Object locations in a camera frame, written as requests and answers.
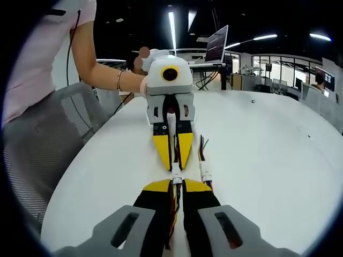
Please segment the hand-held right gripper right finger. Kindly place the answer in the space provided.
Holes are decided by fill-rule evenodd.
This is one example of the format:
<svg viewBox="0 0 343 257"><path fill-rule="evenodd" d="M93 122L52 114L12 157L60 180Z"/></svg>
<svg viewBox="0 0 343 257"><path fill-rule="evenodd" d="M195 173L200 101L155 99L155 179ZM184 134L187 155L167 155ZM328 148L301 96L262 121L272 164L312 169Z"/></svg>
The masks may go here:
<svg viewBox="0 0 343 257"><path fill-rule="evenodd" d="M230 205L221 205L209 186L183 180L184 230L191 256L297 256L261 237L260 228Z"/></svg>

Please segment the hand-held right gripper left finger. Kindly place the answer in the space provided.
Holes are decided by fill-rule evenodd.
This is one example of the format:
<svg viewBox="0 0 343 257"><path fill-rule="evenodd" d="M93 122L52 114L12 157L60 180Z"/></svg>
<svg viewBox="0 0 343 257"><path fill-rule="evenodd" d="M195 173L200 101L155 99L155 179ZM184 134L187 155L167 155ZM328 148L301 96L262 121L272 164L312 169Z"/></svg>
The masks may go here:
<svg viewBox="0 0 343 257"><path fill-rule="evenodd" d="M55 256L162 256L172 223L172 185L169 179L148 184L132 206L99 222L90 239Z"/></svg>

